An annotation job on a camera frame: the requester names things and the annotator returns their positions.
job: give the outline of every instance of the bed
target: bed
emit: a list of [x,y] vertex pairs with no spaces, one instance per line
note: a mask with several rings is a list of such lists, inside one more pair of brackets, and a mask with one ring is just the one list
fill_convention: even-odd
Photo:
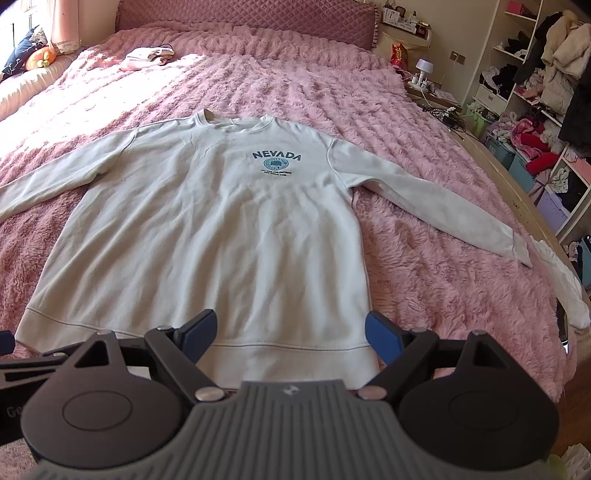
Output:
[[[204,107],[227,117],[268,113],[387,158],[529,239],[486,173],[407,98],[394,69],[369,51],[376,38],[372,4],[236,5],[229,15],[228,2],[122,0],[118,32],[84,51],[54,85],[0,122],[0,185],[114,130]],[[246,18],[249,26],[240,24]],[[164,43],[176,52],[168,65],[118,69],[133,48]],[[0,225],[1,329],[15,330],[84,193],[68,192]],[[531,244],[530,269],[452,238],[364,188],[355,190],[353,208],[375,309],[403,328],[428,327],[442,338],[487,330],[559,399],[574,374],[576,349],[567,355],[558,339],[556,298]],[[15,354],[30,355],[22,346]],[[7,462],[13,454],[5,450]]]

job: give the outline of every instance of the quilted headboard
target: quilted headboard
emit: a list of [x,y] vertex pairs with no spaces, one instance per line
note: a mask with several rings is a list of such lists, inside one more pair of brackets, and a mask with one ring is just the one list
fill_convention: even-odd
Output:
[[121,0],[117,30],[147,23],[224,22],[293,30],[369,50],[378,33],[378,8],[355,0]]

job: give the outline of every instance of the white lamp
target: white lamp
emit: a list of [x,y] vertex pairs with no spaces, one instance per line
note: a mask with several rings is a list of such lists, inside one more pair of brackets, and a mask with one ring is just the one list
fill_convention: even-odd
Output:
[[417,62],[417,68],[421,70],[421,75],[418,78],[416,83],[410,81],[408,85],[417,89],[423,90],[424,92],[428,91],[426,80],[427,80],[427,73],[433,73],[433,63],[429,63],[427,60],[420,59]]

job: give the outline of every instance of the window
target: window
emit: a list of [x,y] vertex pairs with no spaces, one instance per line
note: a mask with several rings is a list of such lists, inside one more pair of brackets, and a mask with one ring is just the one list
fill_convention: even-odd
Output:
[[0,15],[0,69],[25,34],[39,23],[41,0],[17,0]]

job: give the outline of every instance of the sweatshirt collar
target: sweatshirt collar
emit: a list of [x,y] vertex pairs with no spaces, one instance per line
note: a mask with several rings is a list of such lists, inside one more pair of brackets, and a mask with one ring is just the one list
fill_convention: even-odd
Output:
[[269,125],[273,118],[271,115],[253,118],[223,118],[204,108],[197,113],[197,121],[204,127],[218,130],[227,134],[243,134],[256,132]]

